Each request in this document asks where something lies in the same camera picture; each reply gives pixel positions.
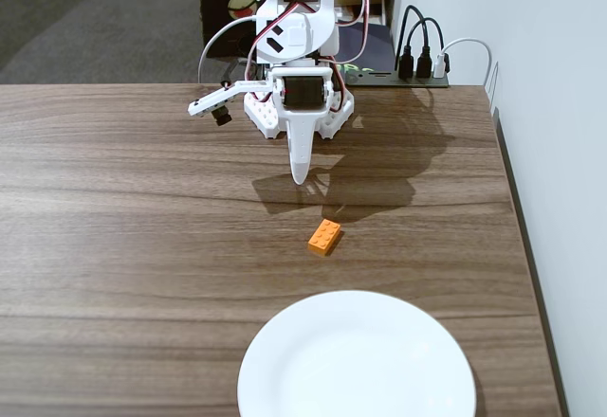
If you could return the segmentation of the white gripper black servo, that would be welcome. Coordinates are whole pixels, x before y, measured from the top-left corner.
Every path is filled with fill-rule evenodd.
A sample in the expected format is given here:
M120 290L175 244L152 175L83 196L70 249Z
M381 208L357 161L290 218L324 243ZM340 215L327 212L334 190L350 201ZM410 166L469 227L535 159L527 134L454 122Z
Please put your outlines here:
M327 66L275 66L270 71L272 102L278 119L285 121L291 175L297 185L309 172L318 118L328 114L333 102L332 74Z

